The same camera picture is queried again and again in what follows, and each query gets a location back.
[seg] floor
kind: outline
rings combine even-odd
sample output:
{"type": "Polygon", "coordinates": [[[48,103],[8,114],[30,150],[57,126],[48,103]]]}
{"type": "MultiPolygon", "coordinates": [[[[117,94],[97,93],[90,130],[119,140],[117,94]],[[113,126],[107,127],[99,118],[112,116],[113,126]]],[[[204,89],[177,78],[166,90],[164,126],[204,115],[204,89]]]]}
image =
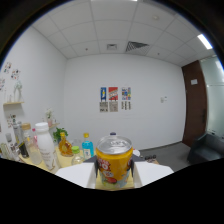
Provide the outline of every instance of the floor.
{"type": "Polygon", "coordinates": [[[156,155],[156,160],[160,165],[169,166],[174,172],[190,166],[187,162],[187,156],[190,147],[182,142],[167,145],[164,147],[143,149],[140,151],[140,156],[156,155]]]}

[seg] table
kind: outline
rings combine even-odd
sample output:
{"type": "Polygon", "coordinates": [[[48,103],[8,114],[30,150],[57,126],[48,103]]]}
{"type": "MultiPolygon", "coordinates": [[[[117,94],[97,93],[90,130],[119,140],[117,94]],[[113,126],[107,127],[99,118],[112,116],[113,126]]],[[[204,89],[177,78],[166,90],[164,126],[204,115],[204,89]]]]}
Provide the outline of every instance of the table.
{"type": "MultiPolygon", "coordinates": [[[[57,153],[57,156],[58,156],[58,160],[59,160],[59,163],[61,164],[61,167],[64,168],[64,167],[68,167],[68,166],[71,166],[71,161],[73,159],[73,156],[72,157],[65,157],[65,156],[62,156],[58,147],[55,146],[55,150],[56,150],[56,153],[57,153]]],[[[23,158],[22,155],[20,154],[19,155],[20,159],[26,163],[26,164],[29,164],[29,165],[33,165],[33,166],[36,166],[38,168],[41,168],[47,172],[49,172],[49,170],[47,169],[44,161],[42,161],[39,165],[35,165],[31,162],[30,158],[23,158]]],[[[134,182],[133,182],[133,177],[132,177],[132,174],[130,172],[130,175],[128,177],[128,181],[127,181],[127,184],[121,188],[121,189],[108,189],[106,188],[102,182],[101,182],[101,179],[100,179],[100,174],[99,174],[99,170],[98,170],[98,174],[97,174],[97,178],[96,178],[96,185],[95,185],[95,189],[97,190],[106,190],[106,191],[116,191],[116,190],[128,190],[128,189],[135,189],[134,187],[134,182]]]]}

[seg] shelf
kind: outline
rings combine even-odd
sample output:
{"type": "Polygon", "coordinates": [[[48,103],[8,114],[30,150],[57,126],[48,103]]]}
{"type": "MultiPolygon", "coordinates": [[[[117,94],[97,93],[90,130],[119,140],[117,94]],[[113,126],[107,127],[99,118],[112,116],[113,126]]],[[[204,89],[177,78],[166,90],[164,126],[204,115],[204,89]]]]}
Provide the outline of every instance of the shelf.
{"type": "Polygon", "coordinates": [[[4,105],[12,105],[12,104],[21,104],[21,103],[24,103],[24,102],[12,102],[12,103],[4,103],[4,104],[3,104],[3,106],[4,106],[4,105]]]}
{"type": "Polygon", "coordinates": [[[56,127],[56,126],[58,126],[58,125],[59,125],[59,123],[52,124],[52,125],[49,127],[49,129],[54,128],[54,127],[56,127]]]}

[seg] black chair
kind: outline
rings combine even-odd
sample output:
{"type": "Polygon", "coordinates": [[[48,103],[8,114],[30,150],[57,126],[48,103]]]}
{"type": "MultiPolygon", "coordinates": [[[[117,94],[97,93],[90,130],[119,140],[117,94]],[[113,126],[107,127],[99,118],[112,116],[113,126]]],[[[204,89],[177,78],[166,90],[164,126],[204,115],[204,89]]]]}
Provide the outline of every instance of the black chair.
{"type": "Polygon", "coordinates": [[[224,139],[205,133],[193,142],[187,160],[190,164],[224,158],[224,139]]]}

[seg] door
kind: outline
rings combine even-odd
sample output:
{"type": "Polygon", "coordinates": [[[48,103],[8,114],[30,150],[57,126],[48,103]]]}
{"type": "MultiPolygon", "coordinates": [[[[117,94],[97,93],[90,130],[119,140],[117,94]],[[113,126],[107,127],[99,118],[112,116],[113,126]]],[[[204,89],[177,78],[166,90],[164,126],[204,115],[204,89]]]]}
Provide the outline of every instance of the door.
{"type": "Polygon", "coordinates": [[[207,94],[199,61],[182,67],[186,89],[186,121],[182,142],[191,147],[195,138],[205,133],[207,94]]]}

